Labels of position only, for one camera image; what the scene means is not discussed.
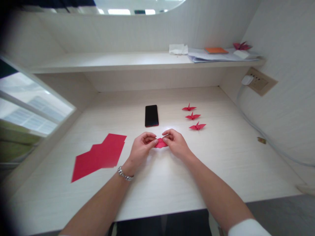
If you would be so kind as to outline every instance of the red paper crane on shelf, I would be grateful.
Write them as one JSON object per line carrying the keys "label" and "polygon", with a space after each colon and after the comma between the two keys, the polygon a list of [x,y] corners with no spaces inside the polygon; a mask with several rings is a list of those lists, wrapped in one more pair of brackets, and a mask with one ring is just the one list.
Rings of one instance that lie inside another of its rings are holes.
{"label": "red paper crane on shelf", "polygon": [[190,103],[188,104],[187,108],[183,108],[182,110],[187,110],[187,111],[191,111],[193,109],[195,109],[196,107],[190,107]]}
{"label": "red paper crane on shelf", "polygon": [[194,120],[194,119],[198,118],[199,116],[201,116],[201,115],[194,115],[194,112],[192,112],[190,116],[185,116],[185,117],[188,119]]}
{"label": "red paper crane on shelf", "polygon": [[199,122],[195,125],[195,126],[191,126],[191,127],[189,127],[189,128],[191,128],[191,129],[195,129],[195,130],[200,130],[200,129],[202,129],[203,127],[205,127],[205,125],[206,124],[199,124]]}
{"label": "red paper crane on shelf", "polygon": [[249,50],[252,48],[252,46],[246,44],[246,41],[243,42],[242,44],[239,43],[233,43],[234,47],[236,50]]}

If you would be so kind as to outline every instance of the orange notepad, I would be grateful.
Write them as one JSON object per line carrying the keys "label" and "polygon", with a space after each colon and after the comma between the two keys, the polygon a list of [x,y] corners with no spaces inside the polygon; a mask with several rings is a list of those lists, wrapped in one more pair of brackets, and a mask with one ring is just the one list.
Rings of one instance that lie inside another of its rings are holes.
{"label": "orange notepad", "polygon": [[205,48],[204,49],[208,54],[227,54],[228,51],[225,51],[223,48]]}

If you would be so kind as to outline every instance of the hand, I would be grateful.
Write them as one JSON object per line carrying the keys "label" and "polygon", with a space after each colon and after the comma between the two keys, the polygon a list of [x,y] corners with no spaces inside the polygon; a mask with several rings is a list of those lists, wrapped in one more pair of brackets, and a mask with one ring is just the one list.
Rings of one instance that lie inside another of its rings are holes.
{"label": "hand", "polygon": [[150,149],[157,143],[156,135],[150,132],[144,132],[139,137],[136,137],[132,144],[130,156],[121,167],[124,174],[133,176],[138,167],[147,158]]}
{"label": "hand", "polygon": [[163,141],[170,147],[171,152],[179,159],[183,160],[186,157],[194,155],[189,149],[181,133],[178,133],[176,130],[169,129],[164,131],[162,135],[166,135],[163,138]]}

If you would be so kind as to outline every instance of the silver bracelet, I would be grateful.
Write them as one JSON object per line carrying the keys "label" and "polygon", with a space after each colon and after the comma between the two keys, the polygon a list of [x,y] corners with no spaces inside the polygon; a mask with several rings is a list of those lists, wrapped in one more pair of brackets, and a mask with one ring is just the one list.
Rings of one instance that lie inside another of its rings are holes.
{"label": "silver bracelet", "polygon": [[124,173],[122,172],[121,166],[118,168],[118,174],[124,177],[125,180],[128,180],[128,181],[132,181],[132,179],[134,178],[133,176],[124,175]]}

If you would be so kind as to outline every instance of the black smartphone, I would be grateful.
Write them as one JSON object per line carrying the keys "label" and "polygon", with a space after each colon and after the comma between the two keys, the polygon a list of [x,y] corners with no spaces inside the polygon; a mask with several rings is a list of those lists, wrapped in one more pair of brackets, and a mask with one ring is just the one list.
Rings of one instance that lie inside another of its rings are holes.
{"label": "black smartphone", "polygon": [[157,126],[158,125],[158,106],[151,105],[145,107],[145,126]]}

